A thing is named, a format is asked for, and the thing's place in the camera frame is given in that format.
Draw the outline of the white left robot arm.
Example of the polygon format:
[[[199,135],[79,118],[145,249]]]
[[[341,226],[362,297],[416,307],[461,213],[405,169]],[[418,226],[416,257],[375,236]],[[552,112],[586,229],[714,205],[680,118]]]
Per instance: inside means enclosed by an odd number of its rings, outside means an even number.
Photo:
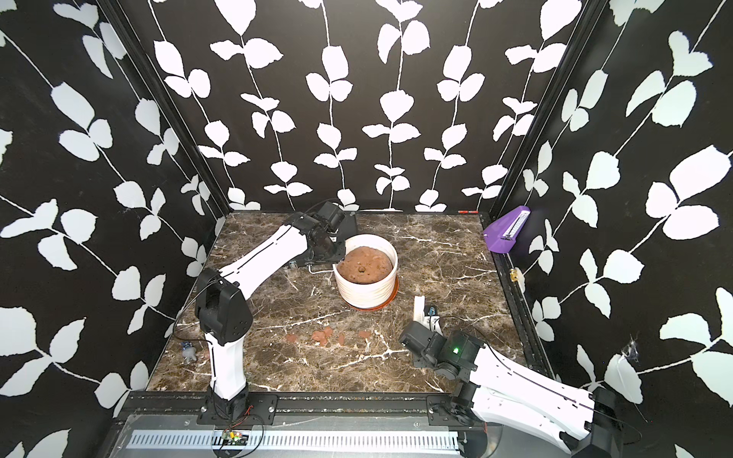
[[[285,266],[335,264],[346,256],[346,240],[357,234],[356,214],[324,202],[317,210],[297,212],[264,242],[238,261],[197,278],[195,315],[208,345],[211,390],[226,402],[247,388],[244,336],[253,324],[250,299]]]

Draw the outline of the white ceramic pot with mud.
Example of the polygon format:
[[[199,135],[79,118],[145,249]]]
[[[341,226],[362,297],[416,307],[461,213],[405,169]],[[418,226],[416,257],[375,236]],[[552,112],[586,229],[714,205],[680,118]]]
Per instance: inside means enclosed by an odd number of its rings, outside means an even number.
[[[398,255],[384,238],[360,234],[346,241],[347,254],[333,265],[341,297],[360,310],[378,310],[396,296]]]

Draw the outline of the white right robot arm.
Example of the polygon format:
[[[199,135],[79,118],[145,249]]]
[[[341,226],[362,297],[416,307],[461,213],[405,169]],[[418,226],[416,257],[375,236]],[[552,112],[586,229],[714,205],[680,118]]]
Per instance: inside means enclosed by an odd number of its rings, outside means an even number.
[[[444,337],[411,322],[399,341],[420,368],[457,383],[447,402],[429,403],[440,419],[512,427],[572,457],[622,456],[623,427],[611,391],[563,385],[460,331]]]

